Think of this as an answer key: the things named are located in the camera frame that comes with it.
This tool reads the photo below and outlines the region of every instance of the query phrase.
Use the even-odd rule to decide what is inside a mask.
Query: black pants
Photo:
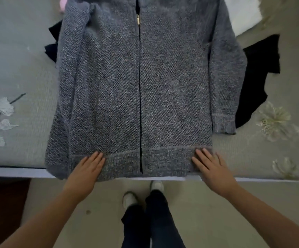
[[[170,214],[168,203],[159,190],[153,190],[146,199],[146,212],[140,205],[130,206],[123,218],[122,248],[185,248]]]

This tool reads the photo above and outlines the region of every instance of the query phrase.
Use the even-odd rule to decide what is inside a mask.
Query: sleeve cuff
[[[236,133],[235,115],[212,114],[213,133]]]

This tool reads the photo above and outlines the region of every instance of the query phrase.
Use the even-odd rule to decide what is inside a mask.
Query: leg
[[[122,218],[124,224],[124,240],[122,248],[149,248],[150,225],[142,207],[133,193],[127,192],[123,197],[126,212]]]
[[[151,194],[146,199],[146,214],[149,217],[153,248],[185,248],[170,214],[160,181],[151,183]]]

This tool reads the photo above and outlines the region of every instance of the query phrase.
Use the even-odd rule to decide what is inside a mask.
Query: shoe
[[[150,191],[159,190],[162,193],[164,192],[163,183],[162,183],[162,181],[159,181],[159,180],[152,180],[149,185],[149,189],[150,189]]]
[[[127,209],[131,205],[138,204],[137,197],[133,192],[126,192],[123,196],[123,207]]]

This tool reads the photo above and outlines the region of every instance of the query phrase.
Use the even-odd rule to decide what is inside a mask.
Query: hand
[[[97,151],[90,157],[83,158],[69,175],[63,192],[69,193],[76,203],[83,201],[93,190],[94,184],[106,161],[103,153]]]
[[[205,148],[202,151],[197,149],[196,154],[200,161],[196,157],[192,157],[192,161],[199,168],[204,182],[213,192],[226,198],[239,187],[226,162],[218,153],[216,153],[218,159]]]

